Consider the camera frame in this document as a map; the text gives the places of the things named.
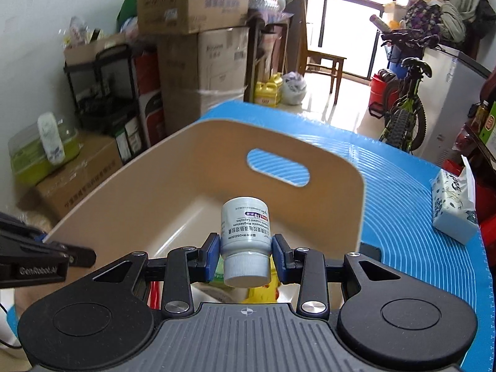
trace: bicycle seat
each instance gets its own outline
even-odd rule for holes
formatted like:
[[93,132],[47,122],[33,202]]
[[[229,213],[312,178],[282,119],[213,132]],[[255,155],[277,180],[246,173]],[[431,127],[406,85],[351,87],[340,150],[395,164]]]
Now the bicycle seat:
[[401,62],[401,67],[419,68],[429,78],[432,77],[431,66],[428,65],[425,61],[423,61],[419,58],[416,58],[416,57],[407,57],[407,58],[403,59],[403,61]]

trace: white wall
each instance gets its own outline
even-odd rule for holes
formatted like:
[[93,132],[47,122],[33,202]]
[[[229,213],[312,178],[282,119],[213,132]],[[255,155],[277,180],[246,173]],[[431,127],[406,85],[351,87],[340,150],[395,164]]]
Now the white wall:
[[14,186],[8,139],[46,111],[73,115],[60,32],[79,15],[113,33],[123,1],[0,0],[0,211],[23,192]]
[[[488,0],[496,11],[496,0]],[[496,67],[496,27],[480,41],[477,61],[489,71]]]

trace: glass door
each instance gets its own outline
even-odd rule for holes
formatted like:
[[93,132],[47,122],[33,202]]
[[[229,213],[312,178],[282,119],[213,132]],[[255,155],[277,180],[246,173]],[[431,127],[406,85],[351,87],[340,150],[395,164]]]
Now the glass door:
[[344,71],[368,78],[388,65],[371,15],[382,16],[383,4],[408,0],[308,0],[308,44],[346,57]]

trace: white bottle cap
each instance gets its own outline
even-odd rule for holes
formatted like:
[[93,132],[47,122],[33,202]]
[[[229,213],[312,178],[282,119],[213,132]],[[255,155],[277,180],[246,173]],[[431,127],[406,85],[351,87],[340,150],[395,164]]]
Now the white bottle cap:
[[257,252],[240,252],[224,260],[224,284],[256,288],[270,283],[270,258]]

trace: refrigerator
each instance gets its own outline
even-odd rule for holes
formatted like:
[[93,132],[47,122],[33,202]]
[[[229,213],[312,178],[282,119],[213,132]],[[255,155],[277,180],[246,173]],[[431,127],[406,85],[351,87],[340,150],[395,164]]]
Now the refrigerator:
[[427,131],[422,145],[414,151],[415,156],[438,166],[452,157],[453,143],[490,75],[487,68],[466,54],[441,47],[443,51],[426,49],[423,56],[432,68],[432,78],[424,76],[418,89]]

